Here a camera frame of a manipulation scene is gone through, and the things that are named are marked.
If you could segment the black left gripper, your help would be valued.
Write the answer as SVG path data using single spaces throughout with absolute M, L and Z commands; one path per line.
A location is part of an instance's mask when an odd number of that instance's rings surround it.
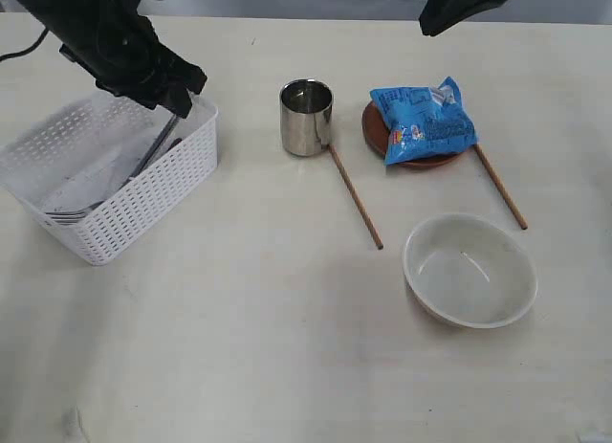
M 96 86 L 115 97 L 142 106 L 161 106 L 181 119 L 192 108 L 189 93 L 199 95 L 208 80 L 205 72 L 162 46 L 143 68 L 120 69 L 109 78 L 96 78 Z

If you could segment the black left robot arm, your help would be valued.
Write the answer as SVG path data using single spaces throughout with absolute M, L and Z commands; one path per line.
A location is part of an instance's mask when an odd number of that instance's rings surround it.
M 60 52 L 116 97 L 186 118 L 207 76 L 167 48 L 142 0 L 16 0 L 61 42 Z

